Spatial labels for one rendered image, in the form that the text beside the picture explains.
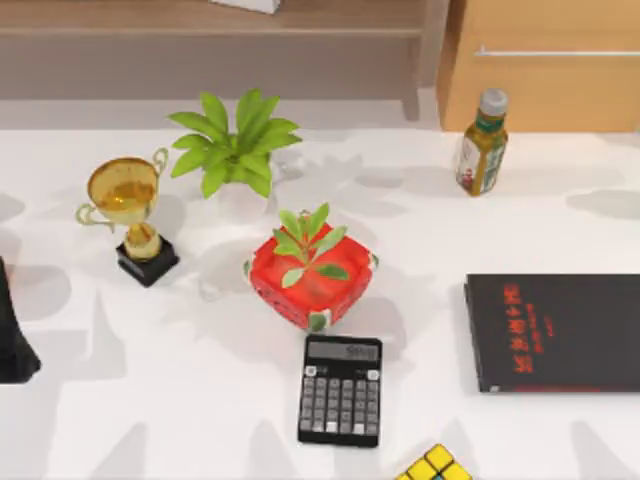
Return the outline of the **green bottle with grey cap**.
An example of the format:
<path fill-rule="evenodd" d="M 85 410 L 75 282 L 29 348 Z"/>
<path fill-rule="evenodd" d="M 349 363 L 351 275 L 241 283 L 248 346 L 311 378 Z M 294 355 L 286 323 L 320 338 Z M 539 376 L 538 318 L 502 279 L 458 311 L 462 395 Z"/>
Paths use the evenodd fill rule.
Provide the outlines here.
<path fill-rule="evenodd" d="M 474 122 L 464 132 L 456 181 L 470 196 L 491 191 L 497 182 L 508 142 L 504 127 L 507 107 L 508 96 L 503 90 L 486 89 Z"/>

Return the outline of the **black book with red lettering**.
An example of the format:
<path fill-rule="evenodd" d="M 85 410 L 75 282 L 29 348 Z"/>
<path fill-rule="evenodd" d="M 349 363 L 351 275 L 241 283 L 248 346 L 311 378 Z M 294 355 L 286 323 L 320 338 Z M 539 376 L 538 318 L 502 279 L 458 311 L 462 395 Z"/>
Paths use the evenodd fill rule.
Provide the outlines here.
<path fill-rule="evenodd" d="M 470 274 L 483 393 L 640 393 L 640 274 Z"/>

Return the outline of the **open wooden shelf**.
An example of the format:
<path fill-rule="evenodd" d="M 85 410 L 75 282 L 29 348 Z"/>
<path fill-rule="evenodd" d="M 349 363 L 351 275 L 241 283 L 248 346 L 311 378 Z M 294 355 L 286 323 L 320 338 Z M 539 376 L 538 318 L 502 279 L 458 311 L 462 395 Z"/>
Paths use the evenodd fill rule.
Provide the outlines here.
<path fill-rule="evenodd" d="M 391 101 L 407 118 L 435 77 L 449 0 L 0 0 L 0 100 Z"/>

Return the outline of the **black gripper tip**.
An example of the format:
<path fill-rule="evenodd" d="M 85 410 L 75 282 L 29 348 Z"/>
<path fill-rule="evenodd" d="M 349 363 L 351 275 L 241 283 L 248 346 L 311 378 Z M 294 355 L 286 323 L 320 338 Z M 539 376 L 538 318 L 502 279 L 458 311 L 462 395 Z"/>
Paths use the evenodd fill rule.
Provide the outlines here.
<path fill-rule="evenodd" d="M 41 361 L 18 323 L 0 257 L 0 385 L 24 384 L 40 369 Z"/>

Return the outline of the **black calculator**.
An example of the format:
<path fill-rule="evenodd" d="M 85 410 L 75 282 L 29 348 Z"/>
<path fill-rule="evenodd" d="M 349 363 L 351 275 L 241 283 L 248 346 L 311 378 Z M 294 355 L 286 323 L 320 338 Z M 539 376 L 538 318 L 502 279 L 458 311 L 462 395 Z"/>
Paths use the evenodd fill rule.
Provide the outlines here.
<path fill-rule="evenodd" d="M 381 433 L 383 343 L 376 338 L 306 338 L 297 417 L 304 444 L 376 448 Z"/>

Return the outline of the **plant in red pot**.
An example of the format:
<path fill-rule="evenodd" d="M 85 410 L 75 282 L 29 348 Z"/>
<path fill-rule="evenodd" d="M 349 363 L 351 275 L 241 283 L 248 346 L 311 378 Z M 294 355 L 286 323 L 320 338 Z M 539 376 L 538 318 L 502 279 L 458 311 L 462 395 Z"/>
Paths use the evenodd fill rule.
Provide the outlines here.
<path fill-rule="evenodd" d="M 243 263 L 243 275 L 272 309 L 307 332 L 325 333 L 361 298 L 378 256 L 328 223 L 330 206 L 279 212 L 280 225 Z"/>

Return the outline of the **yellow puzzle cube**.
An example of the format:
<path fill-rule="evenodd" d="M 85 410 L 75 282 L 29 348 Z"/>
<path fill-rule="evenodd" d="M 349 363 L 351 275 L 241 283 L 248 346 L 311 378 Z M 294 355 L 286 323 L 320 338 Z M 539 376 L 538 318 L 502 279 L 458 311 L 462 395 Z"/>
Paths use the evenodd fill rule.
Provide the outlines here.
<path fill-rule="evenodd" d="M 435 444 L 394 480 L 473 480 L 473 477 L 444 445 Z"/>

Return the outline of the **green plant in white pot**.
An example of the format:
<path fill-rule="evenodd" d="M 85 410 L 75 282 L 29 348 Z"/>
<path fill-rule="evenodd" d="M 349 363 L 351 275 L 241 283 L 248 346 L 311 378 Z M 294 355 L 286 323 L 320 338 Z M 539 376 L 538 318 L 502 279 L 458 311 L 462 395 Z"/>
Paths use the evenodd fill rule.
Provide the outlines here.
<path fill-rule="evenodd" d="M 189 131 L 172 144 L 181 154 L 171 176 L 200 171 L 201 196 L 226 220 L 248 223 L 265 214 L 274 184 L 274 152 L 302 141 L 297 123 L 274 115 L 279 101 L 252 88 L 230 117 L 218 96 L 203 92 L 199 112 L 169 114 L 171 122 Z"/>

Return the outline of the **gold trophy with black base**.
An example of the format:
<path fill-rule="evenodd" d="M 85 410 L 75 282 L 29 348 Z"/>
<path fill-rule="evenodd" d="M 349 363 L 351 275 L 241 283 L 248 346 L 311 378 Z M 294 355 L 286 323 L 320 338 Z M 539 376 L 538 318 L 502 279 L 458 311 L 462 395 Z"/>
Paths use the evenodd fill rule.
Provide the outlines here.
<path fill-rule="evenodd" d="M 166 148 L 149 161 L 140 157 L 111 159 L 96 168 L 87 183 L 90 201 L 75 212 L 84 226 L 118 225 L 127 232 L 116 247 L 119 266 L 144 287 L 152 286 L 179 263 L 174 246 L 149 223 L 159 191 L 159 180 L 169 161 Z"/>

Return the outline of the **pale wooden cupboard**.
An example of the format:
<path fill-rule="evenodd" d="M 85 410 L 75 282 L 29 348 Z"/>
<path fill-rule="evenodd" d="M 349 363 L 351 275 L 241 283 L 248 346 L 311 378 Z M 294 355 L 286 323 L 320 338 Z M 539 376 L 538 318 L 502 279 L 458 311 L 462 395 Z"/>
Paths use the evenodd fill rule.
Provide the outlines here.
<path fill-rule="evenodd" d="M 440 125 L 462 131 L 489 88 L 511 132 L 640 130 L 640 58 L 477 57 L 515 51 L 640 51 L 640 0 L 450 0 L 436 80 Z"/>

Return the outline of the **white box on shelf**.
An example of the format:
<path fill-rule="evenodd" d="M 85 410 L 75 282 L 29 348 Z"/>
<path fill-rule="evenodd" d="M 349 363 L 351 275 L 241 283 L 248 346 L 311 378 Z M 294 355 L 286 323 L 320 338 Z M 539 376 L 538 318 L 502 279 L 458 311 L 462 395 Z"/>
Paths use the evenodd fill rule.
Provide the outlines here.
<path fill-rule="evenodd" d="M 275 14 L 282 0 L 208 0 L 210 3 L 264 14 Z"/>

